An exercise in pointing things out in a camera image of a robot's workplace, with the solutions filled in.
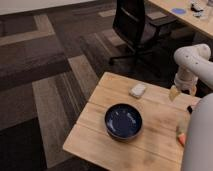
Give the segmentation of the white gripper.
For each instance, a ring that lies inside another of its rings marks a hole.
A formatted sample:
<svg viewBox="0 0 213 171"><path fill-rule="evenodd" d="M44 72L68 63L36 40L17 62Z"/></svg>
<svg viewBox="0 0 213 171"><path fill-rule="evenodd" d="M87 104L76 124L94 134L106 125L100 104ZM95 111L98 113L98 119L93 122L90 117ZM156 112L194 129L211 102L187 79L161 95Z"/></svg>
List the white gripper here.
<svg viewBox="0 0 213 171"><path fill-rule="evenodd" d="M195 96L197 92L197 77L187 69L179 68L175 74L174 84L169 91L169 99L173 101L180 91L188 91L191 96Z"/></svg>

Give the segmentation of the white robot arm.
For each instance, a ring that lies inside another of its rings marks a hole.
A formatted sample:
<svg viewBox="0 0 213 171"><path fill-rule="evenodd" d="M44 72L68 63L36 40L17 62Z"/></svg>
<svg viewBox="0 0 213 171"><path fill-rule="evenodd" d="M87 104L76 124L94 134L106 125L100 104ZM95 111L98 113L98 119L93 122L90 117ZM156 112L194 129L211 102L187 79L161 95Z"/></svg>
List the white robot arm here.
<svg viewBox="0 0 213 171"><path fill-rule="evenodd" d="M201 80L213 90L211 49L205 44L178 48L174 86L191 91ZM200 98L191 113L180 171L213 171L213 92Z"/></svg>

